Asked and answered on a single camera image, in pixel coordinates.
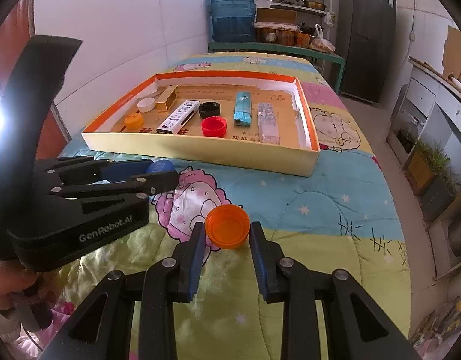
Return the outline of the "person's hand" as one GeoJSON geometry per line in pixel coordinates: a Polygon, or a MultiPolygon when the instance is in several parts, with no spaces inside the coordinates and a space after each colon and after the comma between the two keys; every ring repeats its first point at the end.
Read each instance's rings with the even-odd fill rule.
{"type": "Polygon", "coordinates": [[[13,303],[55,303],[62,291],[57,272],[43,274],[24,267],[19,261],[0,262],[0,311],[12,309],[13,303]],[[22,292],[39,282],[37,294],[23,297],[22,292]]]}

